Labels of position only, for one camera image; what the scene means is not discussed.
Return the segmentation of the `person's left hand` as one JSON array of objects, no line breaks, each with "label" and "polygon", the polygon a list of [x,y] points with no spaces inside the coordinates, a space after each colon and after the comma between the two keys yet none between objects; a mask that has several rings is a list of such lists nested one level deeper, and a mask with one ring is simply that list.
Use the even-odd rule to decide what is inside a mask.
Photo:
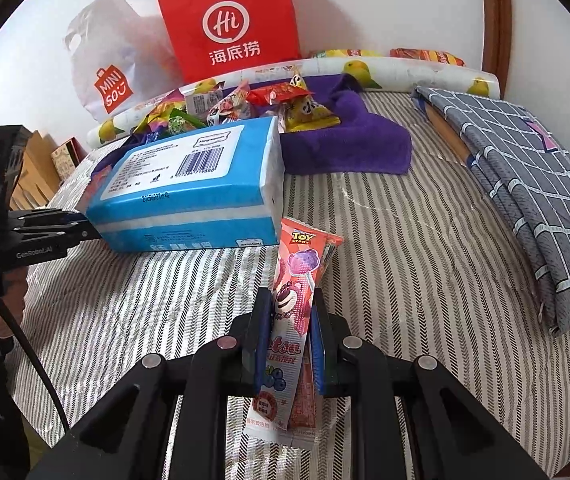
[{"label": "person's left hand", "polygon": [[[28,291],[28,269],[20,268],[7,272],[3,276],[5,295],[3,301],[18,324],[22,323],[23,311],[26,308],[24,296]],[[12,336],[12,330],[0,317],[0,338]]]}]

